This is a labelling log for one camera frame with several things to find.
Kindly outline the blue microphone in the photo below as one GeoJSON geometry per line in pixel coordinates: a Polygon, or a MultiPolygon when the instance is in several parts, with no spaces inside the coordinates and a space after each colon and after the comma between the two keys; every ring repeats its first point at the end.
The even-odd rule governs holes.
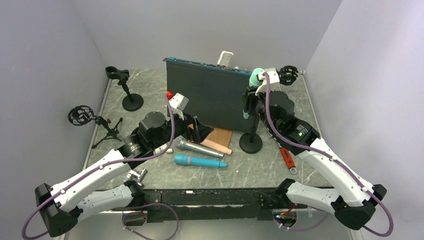
{"type": "Polygon", "coordinates": [[[227,163],[219,160],[192,157],[186,154],[176,154],[174,156],[174,162],[179,165],[193,165],[210,168],[226,168],[228,166],[227,163]]]}

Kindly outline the black round-base clip stand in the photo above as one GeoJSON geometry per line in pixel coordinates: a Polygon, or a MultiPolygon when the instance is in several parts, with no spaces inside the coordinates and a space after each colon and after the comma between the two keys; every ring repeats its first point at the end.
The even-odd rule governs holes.
{"type": "Polygon", "coordinates": [[[135,112],[139,110],[143,104],[144,99],[137,93],[130,93],[127,81],[129,80],[130,74],[127,69],[119,70],[114,66],[108,66],[105,68],[107,77],[110,80],[118,80],[118,85],[122,87],[126,96],[122,100],[122,107],[129,112],[135,112]]]}

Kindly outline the pink microphone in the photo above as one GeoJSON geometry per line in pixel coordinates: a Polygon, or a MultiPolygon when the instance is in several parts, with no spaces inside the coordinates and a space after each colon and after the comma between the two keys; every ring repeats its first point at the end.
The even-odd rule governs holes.
{"type": "Polygon", "coordinates": [[[209,139],[205,139],[203,142],[200,143],[201,145],[211,148],[213,150],[219,151],[221,153],[224,153],[226,155],[231,155],[232,150],[224,145],[221,145],[217,142],[211,141],[209,139]]]}

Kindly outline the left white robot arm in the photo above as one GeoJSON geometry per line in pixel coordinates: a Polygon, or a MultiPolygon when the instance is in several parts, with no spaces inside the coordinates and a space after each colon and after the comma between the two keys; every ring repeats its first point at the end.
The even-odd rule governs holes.
{"type": "Polygon", "coordinates": [[[158,111],[148,113],[138,127],[104,157],[77,175],[35,189],[37,207],[50,237],[70,231],[78,222],[116,208],[137,210],[146,203],[145,193],[135,180],[100,190],[106,182],[128,173],[147,160],[157,158],[156,149],[181,136],[199,144],[213,131],[195,115],[174,113],[167,120],[158,111]]]}

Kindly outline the mint green microphone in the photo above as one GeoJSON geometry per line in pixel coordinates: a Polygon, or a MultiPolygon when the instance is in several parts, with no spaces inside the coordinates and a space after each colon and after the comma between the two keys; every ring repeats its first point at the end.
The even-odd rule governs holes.
{"type": "MultiPolygon", "coordinates": [[[[258,80],[258,74],[260,72],[262,72],[264,69],[257,67],[255,68],[250,77],[249,77],[249,82],[248,82],[248,87],[258,87],[262,85],[262,82],[258,80]]],[[[248,112],[248,107],[247,107],[247,100],[243,101],[244,106],[243,106],[243,117],[244,119],[248,119],[249,118],[249,112],[248,112]]]]}

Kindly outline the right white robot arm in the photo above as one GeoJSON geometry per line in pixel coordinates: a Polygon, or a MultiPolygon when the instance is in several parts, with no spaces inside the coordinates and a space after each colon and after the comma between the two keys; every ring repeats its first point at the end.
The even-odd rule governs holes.
{"type": "Polygon", "coordinates": [[[345,227],[366,227],[377,205],[387,194],[381,184],[372,184],[348,167],[307,121],[294,115],[294,102],[282,91],[248,87],[242,95],[244,111],[261,121],[268,134],[289,153],[313,166],[331,184],[324,189],[285,179],[275,189],[276,203],[307,205],[335,216],[345,227]]]}

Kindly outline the black tripod shock-mount stand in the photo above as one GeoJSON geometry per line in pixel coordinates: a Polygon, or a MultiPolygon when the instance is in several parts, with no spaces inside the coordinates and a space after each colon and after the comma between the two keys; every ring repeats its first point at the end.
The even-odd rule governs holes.
{"type": "Polygon", "coordinates": [[[118,122],[113,128],[110,128],[109,124],[111,123],[111,120],[109,118],[105,119],[100,115],[95,115],[94,110],[87,105],[78,105],[68,112],[67,119],[74,126],[83,126],[89,122],[94,122],[96,125],[102,126],[106,129],[107,133],[105,137],[100,139],[97,143],[94,143],[91,146],[92,149],[95,149],[105,140],[122,141],[122,139],[118,137],[118,134],[120,133],[118,130],[119,124],[124,120],[122,117],[119,118],[118,122]]]}

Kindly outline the grey microphone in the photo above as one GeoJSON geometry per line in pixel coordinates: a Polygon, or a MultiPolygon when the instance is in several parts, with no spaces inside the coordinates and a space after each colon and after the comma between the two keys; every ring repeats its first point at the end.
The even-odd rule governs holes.
{"type": "Polygon", "coordinates": [[[219,152],[217,150],[211,149],[209,147],[206,146],[202,146],[193,142],[189,142],[187,140],[185,140],[184,138],[181,138],[178,142],[177,142],[177,147],[181,150],[187,150],[187,151],[192,151],[195,153],[199,153],[199,154],[203,154],[203,155],[207,155],[210,157],[215,157],[218,159],[223,159],[224,158],[224,154],[222,152],[219,152]]]}

